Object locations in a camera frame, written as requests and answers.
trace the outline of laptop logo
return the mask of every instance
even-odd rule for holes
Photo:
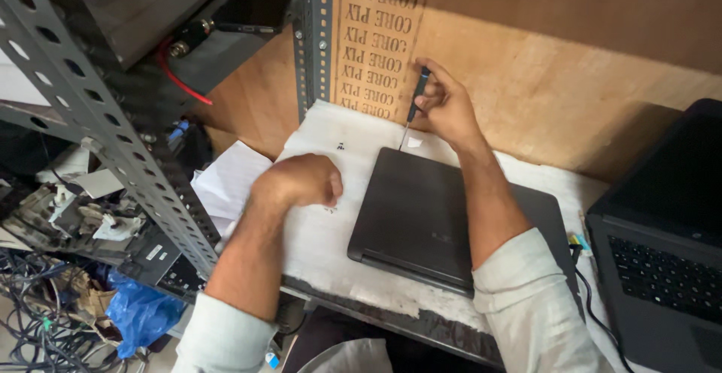
[[[437,234],[436,232],[432,232],[431,237],[434,239],[437,239],[439,241],[442,241],[444,243],[451,243],[451,237],[448,235]]]

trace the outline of white shirt sleeve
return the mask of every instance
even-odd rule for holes
[[[273,324],[199,293],[173,373],[257,373],[275,334]]]
[[[489,321],[507,371],[614,371],[536,228],[506,242],[473,274],[474,306]]]

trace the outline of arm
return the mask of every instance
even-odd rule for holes
[[[254,182],[233,231],[177,347],[174,372],[255,373],[276,333],[282,224],[292,206],[334,206],[343,186],[326,156],[281,161]]]
[[[591,341],[544,237],[526,219],[484,138],[464,86],[430,59],[414,101],[456,151],[464,175],[474,306],[486,316],[508,371],[611,371]]]

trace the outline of right hand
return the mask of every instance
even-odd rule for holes
[[[466,88],[429,58],[419,57],[416,64],[426,66],[432,73],[424,94],[414,100],[421,110],[417,116],[427,117],[434,133],[457,153],[483,143],[484,136],[476,123],[474,107]]]

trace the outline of laptop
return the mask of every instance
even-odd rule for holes
[[[544,235],[583,317],[557,199],[515,184],[511,189],[521,210]],[[461,169],[381,148],[351,235],[348,256],[473,298]]]
[[[692,104],[586,222],[627,359],[722,371],[722,102]]]

